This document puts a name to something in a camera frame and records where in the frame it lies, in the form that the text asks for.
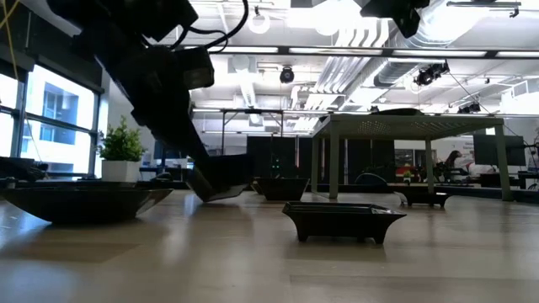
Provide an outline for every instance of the rectangular black planter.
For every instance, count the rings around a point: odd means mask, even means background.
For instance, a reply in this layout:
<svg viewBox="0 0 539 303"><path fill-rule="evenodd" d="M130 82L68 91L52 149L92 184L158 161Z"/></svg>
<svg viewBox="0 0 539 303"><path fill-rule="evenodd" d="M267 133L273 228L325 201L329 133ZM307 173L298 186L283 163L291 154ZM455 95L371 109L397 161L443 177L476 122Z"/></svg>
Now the rectangular black planter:
<svg viewBox="0 0 539 303"><path fill-rule="evenodd" d="M135 218L172 189L65 187L5 189L0 195L31 215L61 224L111 223Z"/></svg>
<svg viewBox="0 0 539 303"><path fill-rule="evenodd" d="M383 244L387 228L406 214L378 205L288 202L283 209L296 224L297 238L310 236L373 238Z"/></svg>
<svg viewBox="0 0 539 303"><path fill-rule="evenodd" d="M269 201L299 201L309 183L308 178L256 178Z"/></svg>
<svg viewBox="0 0 539 303"><path fill-rule="evenodd" d="M429 205L431 207L434 205L439 205L441 208L444 208L446 206L446 200L451 197L449 194L443 193L429 194L420 192L408 192L406 190L399 192L406 196L408 206L412 206L414 204L423 204Z"/></svg>

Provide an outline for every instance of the monitor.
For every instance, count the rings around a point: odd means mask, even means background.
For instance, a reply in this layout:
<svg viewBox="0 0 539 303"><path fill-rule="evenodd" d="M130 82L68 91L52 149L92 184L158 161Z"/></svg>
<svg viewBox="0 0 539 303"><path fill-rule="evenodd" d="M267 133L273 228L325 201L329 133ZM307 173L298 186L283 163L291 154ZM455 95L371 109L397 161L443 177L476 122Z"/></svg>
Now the monitor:
<svg viewBox="0 0 539 303"><path fill-rule="evenodd" d="M505 152L507 165L525 166L524 138L521 136L505 136ZM475 163L481 165L498 165L498 149L496 136L473 135L473 153Z"/></svg>
<svg viewBox="0 0 539 303"><path fill-rule="evenodd" d="M178 150L169 149L165 147L165 160L166 159L181 159L181 153ZM160 160L163 156L163 143L161 141L155 141L153 146L153 159Z"/></svg>

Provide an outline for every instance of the black tray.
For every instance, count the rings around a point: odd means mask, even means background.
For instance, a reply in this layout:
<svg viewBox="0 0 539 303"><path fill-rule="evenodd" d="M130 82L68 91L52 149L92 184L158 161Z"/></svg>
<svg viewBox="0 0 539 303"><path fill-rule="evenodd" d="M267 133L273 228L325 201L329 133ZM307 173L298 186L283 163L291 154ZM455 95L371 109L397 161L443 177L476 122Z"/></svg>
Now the black tray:
<svg viewBox="0 0 539 303"><path fill-rule="evenodd" d="M309 184L307 178L256 178L269 201L299 201Z"/></svg>
<svg viewBox="0 0 539 303"><path fill-rule="evenodd" d="M258 184L258 182L256 182L256 180L251 182L251 189L253 189L257 194L264 194L262 192L262 189L260 188L260 185Z"/></svg>
<svg viewBox="0 0 539 303"><path fill-rule="evenodd" d="M31 215L62 224L110 223L135 218L172 189L65 187L5 189L5 200Z"/></svg>
<svg viewBox="0 0 539 303"><path fill-rule="evenodd" d="M446 206L447 199L451 197L449 194L444 193L429 194L408 192L406 190L399 192L404 194L404 196L406 197L408 206L412 206L414 204L423 204L429 205L431 207L433 207L434 205L439 205L441 208L444 208Z"/></svg>
<svg viewBox="0 0 539 303"><path fill-rule="evenodd" d="M378 205L288 202L283 209L296 224L297 238L310 236L373 238L384 243L387 228L406 214Z"/></svg>

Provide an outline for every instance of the fluorescent light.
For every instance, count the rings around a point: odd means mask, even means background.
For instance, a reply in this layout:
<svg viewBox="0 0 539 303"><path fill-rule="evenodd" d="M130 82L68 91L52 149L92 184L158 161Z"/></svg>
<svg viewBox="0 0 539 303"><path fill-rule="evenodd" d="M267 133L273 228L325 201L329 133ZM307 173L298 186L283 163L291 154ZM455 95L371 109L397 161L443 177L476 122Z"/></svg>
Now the fluorescent light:
<svg viewBox="0 0 539 303"><path fill-rule="evenodd" d="M220 130L203 130L202 134L212 134L212 135L222 135L222 131ZM237 134L237 131L225 131L225 134L231 135L231 134Z"/></svg>
<svg viewBox="0 0 539 303"><path fill-rule="evenodd" d="M239 133L244 135L274 135L274 134L280 134L280 133L274 133L271 131L239 131Z"/></svg>
<svg viewBox="0 0 539 303"><path fill-rule="evenodd" d="M208 51L218 51L222 48L222 46L214 46L210 47ZM276 54L279 51L277 47L252 47L252 46L227 46L226 49L222 51L222 53L270 53L270 54Z"/></svg>
<svg viewBox="0 0 539 303"><path fill-rule="evenodd" d="M394 50L394 56L423 56L423 57L482 57L485 50Z"/></svg>
<svg viewBox="0 0 539 303"><path fill-rule="evenodd" d="M379 56L382 50L373 49L358 49L358 48L314 48L314 47L291 47L289 49L291 54L305 54L305 55L343 55L343 56Z"/></svg>
<svg viewBox="0 0 539 303"><path fill-rule="evenodd" d="M539 57L539 51L499 51L496 54L497 57L510 57L510 58L526 58L526 57Z"/></svg>
<svg viewBox="0 0 539 303"><path fill-rule="evenodd" d="M220 109L193 109L193 113L221 113Z"/></svg>
<svg viewBox="0 0 539 303"><path fill-rule="evenodd" d="M446 63L443 59L424 59L424 58L388 58L391 63Z"/></svg>
<svg viewBox="0 0 539 303"><path fill-rule="evenodd" d="M326 110L285 110L285 114L329 114Z"/></svg>

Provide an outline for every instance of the light wood floor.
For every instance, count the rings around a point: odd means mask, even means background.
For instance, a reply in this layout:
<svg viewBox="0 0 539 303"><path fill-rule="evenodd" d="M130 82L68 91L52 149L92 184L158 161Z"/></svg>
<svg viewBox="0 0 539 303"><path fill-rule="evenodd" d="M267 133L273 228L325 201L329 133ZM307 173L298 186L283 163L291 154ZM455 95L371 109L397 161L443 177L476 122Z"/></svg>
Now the light wood floor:
<svg viewBox="0 0 539 303"><path fill-rule="evenodd" d="M340 200L399 208L393 194ZM136 222L66 228L0 202L0 302L539 302L535 206L403 208L383 247L299 243L281 208L254 193L200 205L175 192Z"/></svg>

